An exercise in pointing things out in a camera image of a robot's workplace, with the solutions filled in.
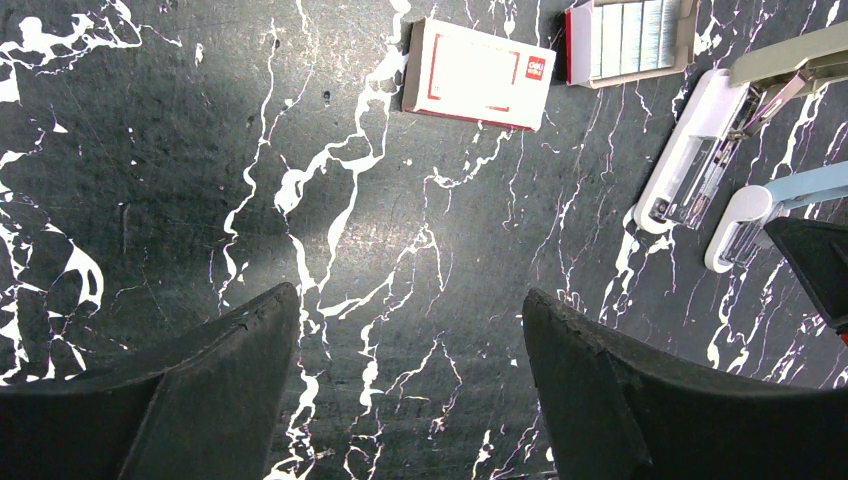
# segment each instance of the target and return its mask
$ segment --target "table surface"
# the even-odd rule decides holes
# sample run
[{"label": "table surface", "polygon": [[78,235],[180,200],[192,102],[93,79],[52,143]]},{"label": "table surface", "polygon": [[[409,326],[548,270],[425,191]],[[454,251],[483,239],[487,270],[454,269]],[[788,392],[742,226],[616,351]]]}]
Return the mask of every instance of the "table surface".
[{"label": "table surface", "polygon": [[745,142],[702,230],[628,212],[701,73],[848,5],[703,1],[685,75],[555,83],[538,133],[400,111],[411,22],[550,47],[571,4],[5,2],[0,379],[73,376],[289,281],[303,335],[269,478],[552,470],[530,287],[693,362],[844,385],[845,347],[779,253],[725,275],[702,258],[733,190],[845,160],[848,85]]}]

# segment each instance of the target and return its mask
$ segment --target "stapler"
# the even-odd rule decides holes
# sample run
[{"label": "stapler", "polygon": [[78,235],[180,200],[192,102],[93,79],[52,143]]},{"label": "stapler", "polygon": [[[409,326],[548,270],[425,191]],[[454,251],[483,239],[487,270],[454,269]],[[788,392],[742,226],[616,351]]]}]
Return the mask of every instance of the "stapler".
[{"label": "stapler", "polygon": [[795,208],[848,196],[848,162],[779,178],[762,187],[748,185],[730,199],[707,247],[707,269],[725,273],[748,267],[757,252],[773,245],[765,225]]},{"label": "stapler", "polygon": [[636,204],[636,224],[653,234],[675,225],[699,228],[740,142],[762,130],[791,99],[845,79],[848,22],[706,72]]}]

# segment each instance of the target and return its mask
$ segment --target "cardboard box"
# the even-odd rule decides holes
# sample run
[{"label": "cardboard box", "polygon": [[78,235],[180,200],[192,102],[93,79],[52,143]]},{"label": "cardboard box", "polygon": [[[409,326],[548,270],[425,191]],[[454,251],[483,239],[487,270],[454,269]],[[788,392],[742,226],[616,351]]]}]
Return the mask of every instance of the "cardboard box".
[{"label": "cardboard box", "polygon": [[433,19],[412,27],[403,109],[538,130],[556,53]]},{"label": "cardboard box", "polygon": [[695,61],[695,28],[698,19],[698,1],[681,0],[677,21],[677,36],[673,65],[667,68],[625,73],[608,78],[593,78],[597,75],[597,55],[594,49],[602,48],[596,12],[605,5],[644,3],[645,0],[589,0],[578,7],[565,11],[566,75],[569,85],[602,88],[622,83],[681,73]]}]

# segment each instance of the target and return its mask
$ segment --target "red logo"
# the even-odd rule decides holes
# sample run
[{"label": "red logo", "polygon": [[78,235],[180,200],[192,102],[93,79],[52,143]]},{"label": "red logo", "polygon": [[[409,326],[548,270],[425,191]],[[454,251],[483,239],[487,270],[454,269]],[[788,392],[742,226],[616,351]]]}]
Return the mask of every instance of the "red logo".
[{"label": "red logo", "polygon": [[539,57],[530,57],[527,62],[527,78],[533,80],[542,80],[545,75],[545,59]]}]

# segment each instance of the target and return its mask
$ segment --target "staple box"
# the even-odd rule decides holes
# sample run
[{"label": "staple box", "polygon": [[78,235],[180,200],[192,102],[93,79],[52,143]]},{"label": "staple box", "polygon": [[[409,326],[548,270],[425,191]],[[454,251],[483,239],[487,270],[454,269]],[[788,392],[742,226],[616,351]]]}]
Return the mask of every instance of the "staple box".
[{"label": "staple box", "polygon": [[[636,13],[633,12],[635,8],[637,12],[642,12],[637,13],[637,17],[641,21],[648,22],[650,7],[659,5],[663,8],[669,3],[674,4],[675,8],[672,11],[674,18],[664,18],[669,12],[661,12],[662,23],[671,27],[669,33],[672,35],[668,39],[650,38],[650,35],[645,35],[648,33],[647,23],[634,28],[624,21],[625,18],[621,14],[617,15],[618,25],[612,25],[611,22],[604,22],[602,19],[602,10],[606,7],[620,7],[621,10],[611,8],[611,13],[620,11],[625,16],[629,16],[628,13]],[[577,7],[569,8],[565,11],[567,67],[564,80],[569,85],[602,88],[681,73],[695,60],[697,18],[698,0],[588,0]],[[605,35],[608,27],[618,28],[617,35]],[[605,37],[611,37],[609,44],[604,43]],[[661,50],[669,50],[666,55],[668,58],[665,58],[665,61],[651,59],[654,62],[653,66],[645,65],[647,58],[644,52],[644,48],[652,40],[657,41],[658,48],[660,42],[669,44],[661,48]],[[612,69],[611,74],[602,74],[605,70],[603,66],[606,59],[611,58],[615,61],[616,57],[621,58],[633,49],[642,49],[641,58],[632,58],[631,62],[623,62],[619,72]]]},{"label": "staple box", "polygon": [[403,109],[538,130],[555,52],[433,19],[412,27]]}]

